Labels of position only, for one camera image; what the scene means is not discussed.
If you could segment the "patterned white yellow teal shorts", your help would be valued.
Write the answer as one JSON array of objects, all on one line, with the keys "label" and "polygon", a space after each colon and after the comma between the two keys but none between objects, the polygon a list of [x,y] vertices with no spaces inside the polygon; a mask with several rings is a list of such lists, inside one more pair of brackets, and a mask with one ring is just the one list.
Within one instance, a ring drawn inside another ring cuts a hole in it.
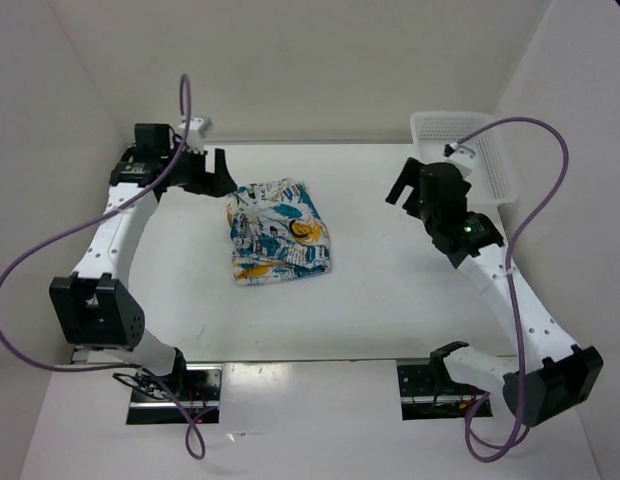
[{"label": "patterned white yellow teal shorts", "polygon": [[225,203],[236,284],[283,283],[331,271],[328,228],[303,182],[243,185]]}]

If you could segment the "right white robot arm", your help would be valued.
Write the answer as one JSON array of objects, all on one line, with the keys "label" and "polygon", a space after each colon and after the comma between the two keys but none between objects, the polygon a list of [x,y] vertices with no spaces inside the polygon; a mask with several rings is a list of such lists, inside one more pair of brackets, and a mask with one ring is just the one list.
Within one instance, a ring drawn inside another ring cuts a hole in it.
[{"label": "right white robot arm", "polygon": [[510,246],[493,221],[469,209],[471,185],[457,166],[408,158],[387,203],[398,203],[406,188],[403,210],[422,222],[433,246],[476,288],[517,353],[506,359],[451,342],[430,354],[430,385],[440,393],[464,384],[499,394],[526,427],[583,403],[602,370],[601,354],[558,324],[508,258]]}]

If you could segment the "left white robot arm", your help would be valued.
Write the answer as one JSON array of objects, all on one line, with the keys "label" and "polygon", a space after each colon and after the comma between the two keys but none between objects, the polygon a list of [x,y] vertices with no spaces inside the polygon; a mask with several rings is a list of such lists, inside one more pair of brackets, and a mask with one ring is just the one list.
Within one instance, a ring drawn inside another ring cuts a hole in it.
[{"label": "left white robot arm", "polygon": [[224,150],[214,151],[214,169],[206,169],[204,142],[211,128],[208,117],[178,128],[136,124],[133,145],[110,173],[106,220],[72,273],[49,287],[66,341],[139,365],[132,387],[157,398],[181,398],[194,380],[183,353],[147,329],[128,289],[129,274],[145,227],[169,188],[212,198],[236,191]]}]

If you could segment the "white plastic basket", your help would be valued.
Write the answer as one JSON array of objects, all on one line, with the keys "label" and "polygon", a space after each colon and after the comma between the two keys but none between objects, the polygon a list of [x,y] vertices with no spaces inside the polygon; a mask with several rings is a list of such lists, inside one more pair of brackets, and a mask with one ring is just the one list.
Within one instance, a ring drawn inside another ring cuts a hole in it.
[{"label": "white plastic basket", "polygon": [[[427,111],[410,117],[417,158],[423,163],[447,162],[446,144],[456,142],[492,123],[491,115],[476,112]],[[465,178],[471,184],[472,205],[499,206],[519,198],[519,185],[501,131],[492,128],[462,145],[476,153],[477,165]]]}]

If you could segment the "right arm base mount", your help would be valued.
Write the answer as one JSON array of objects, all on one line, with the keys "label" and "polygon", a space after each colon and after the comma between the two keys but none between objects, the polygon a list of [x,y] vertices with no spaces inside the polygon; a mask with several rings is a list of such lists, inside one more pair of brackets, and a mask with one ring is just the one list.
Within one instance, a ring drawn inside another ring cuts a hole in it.
[{"label": "right arm base mount", "polygon": [[484,394],[462,384],[439,386],[426,359],[396,364],[403,421],[463,418]]}]

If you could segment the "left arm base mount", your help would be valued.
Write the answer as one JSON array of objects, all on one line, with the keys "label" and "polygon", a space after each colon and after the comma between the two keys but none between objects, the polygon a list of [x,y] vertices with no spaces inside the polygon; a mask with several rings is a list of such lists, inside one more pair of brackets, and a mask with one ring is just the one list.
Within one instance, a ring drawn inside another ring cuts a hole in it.
[{"label": "left arm base mount", "polygon": [[[187,415],[199,425],[217,424],[220,416],[222,364],[190,363],[186,385],[167,383]],[[127,425],[185,424],[177,405],[157,382],[141,373],[114,373],[113,378],[131,390]]]}]

